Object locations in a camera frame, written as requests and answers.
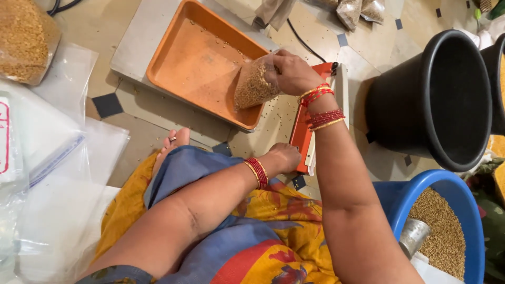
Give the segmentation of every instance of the bag of seeds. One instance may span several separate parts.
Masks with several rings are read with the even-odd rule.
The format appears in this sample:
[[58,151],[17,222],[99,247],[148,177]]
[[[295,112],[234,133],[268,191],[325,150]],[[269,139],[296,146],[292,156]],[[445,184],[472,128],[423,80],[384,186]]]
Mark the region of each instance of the bag of seeds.
[[257,106],[280,95],[281,90],[277,87],[279,69],[273,62],[275,53],[242,66],[234,96],[236,110]]
[[363,0],[340,0],[337,7],[337,16],[341,22],[352,32],[360,19]]
[[361,16],[377,24],[384,24],[384,0],[363,0]]
[[33,0],[1,0],[0,78],[38,85],[60,36],[56,22]]

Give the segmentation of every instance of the orange plastic tray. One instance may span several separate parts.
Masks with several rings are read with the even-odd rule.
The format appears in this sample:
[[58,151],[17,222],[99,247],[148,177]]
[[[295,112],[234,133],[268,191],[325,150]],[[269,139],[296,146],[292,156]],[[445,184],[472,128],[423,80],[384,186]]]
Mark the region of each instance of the orange plastic tray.
[[241,66],[268,53],[201,3],[183,0],[146,74],[154,85],[251,130],[265,104],[235,111],[233,96]]

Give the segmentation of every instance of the stack of plastic bags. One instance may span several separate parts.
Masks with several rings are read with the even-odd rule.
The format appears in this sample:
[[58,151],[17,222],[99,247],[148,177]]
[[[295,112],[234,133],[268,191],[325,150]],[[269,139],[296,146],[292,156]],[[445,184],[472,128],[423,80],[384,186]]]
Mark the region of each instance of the stack of plastic bags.
[[40,85],[0,79],[0,283],[73,282],[94,254],[129,140],[84,116],[97,56],[61,43]]

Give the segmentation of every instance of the black diamond tile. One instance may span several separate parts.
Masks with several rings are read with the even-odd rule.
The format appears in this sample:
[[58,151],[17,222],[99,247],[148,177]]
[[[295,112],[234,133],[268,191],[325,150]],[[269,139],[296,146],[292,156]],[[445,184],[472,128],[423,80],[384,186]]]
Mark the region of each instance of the black diamond tile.
[[349,45],[347,43],[347,37],[345,36],[345,33],[341,33],[337,35],[338,43],[340,44],[340,47]]
[[232,156],[231,150],[230,150],[230,145],[228,144],[228,142],[223,142],[221,144],[218,144],[218,145],[212,147],[212,151],[214,153],[220,153],[220,154],[223,154],[228,157]]
[[115,92],[93,98],[92,100],[101,118],[123,112],[123,107],[121,107]]
[[396,19],[395,22],[396,22],[396,29],[397,30],[403,29],[403,25],[401,24],[401,19]]
[[410,164],[412,164],[412,159],[410,158],[410,155],[407,155],[405,158],[405,165],[408,167]]
[[373,141],[375,141],[376,137],[375,137],[375,134],[371,131],[368,131],[367,133],[367,140],[368,140],[368,144],[372,143]]
[[294,179],[292,179],[292,181],[293,181],[294,189],[296,189],[296,190],[300,190],[305,185],[307,185],[307,184],[305,184],[305,179],[304,179],[304,176],[302,176],[302,175],[295,177]]

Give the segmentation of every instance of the black plastic bucket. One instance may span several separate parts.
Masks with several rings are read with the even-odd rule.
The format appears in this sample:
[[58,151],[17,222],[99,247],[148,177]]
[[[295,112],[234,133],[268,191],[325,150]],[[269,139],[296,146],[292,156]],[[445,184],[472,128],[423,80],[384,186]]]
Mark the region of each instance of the black plastic bucket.
[[387,149],[433,158],[444,169],[473,168],[491,129],[491,91],[474,43],[457,30],[377,77],[366,100],[370,132]]
[[497,135],[505,135],[505,111],[503,110],[500,87],[500,62],[503,48],[505,48],[505,33],[498,38],[494,45],[480,51],[482,59],[484,59],[484,63],[486,64],[489,82],[491,83],[491,97],[493,101],[491,134]]

